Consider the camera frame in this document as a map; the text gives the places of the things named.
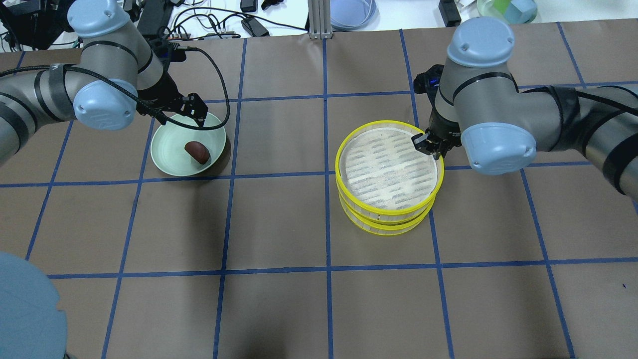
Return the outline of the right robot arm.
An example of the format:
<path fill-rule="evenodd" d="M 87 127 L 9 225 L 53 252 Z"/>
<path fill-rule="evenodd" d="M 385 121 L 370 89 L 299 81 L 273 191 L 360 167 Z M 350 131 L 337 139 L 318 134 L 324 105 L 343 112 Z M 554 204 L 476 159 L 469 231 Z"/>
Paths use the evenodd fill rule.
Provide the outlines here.
<path fill-rule="evenodd" d="M 520 91 L 508 68 L 515 35 L 507 23 L 461 23 L 435 64 L 414 80 L 432 105 L 414 148 L 435 159 L 465 149 L 470 167 L 497 176 L 529 166 L 539 152 L 575 150 L 622 194 L 638 197 L 637 91 L 622 86 Z"/>

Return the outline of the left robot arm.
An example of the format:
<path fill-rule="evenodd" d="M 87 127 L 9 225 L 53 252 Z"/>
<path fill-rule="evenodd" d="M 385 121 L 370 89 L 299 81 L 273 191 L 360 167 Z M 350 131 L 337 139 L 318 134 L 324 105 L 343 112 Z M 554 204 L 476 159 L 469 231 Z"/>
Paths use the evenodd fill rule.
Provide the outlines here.
<path fill-rule="evenodd" d="M 116 131 L 135 113 L 162 124 L 165 112 L 206 131 L 208 108 L 180 94 L 150 44 L 114 0 L 77 0 L 68 22 L 84 41 L 80 63 L 27 66 L 1 73 L 1 162 L 20 152 L 43 126 L 77 120 Z M 1 357 L 66 359 L 67 318 L 50 279 L 28 260 L 1 253 Z"/>

